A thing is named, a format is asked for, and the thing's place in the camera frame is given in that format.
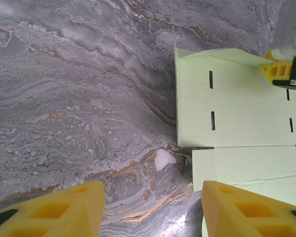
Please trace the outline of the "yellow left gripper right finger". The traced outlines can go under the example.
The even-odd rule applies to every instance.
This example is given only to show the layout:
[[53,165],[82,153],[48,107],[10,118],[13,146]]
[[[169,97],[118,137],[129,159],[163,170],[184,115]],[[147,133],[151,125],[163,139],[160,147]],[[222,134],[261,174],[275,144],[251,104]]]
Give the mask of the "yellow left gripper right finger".
[[210,237],[296,237],[296,206],[217,181],[204,181]]

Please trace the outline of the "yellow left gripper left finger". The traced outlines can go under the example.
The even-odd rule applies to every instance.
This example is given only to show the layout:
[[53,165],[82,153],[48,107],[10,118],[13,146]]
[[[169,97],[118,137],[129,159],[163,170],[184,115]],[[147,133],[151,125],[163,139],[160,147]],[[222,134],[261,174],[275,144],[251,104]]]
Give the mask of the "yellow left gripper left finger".
[[87,182],[3,209],[0,237],[97,237],[104,207],[104,183]]

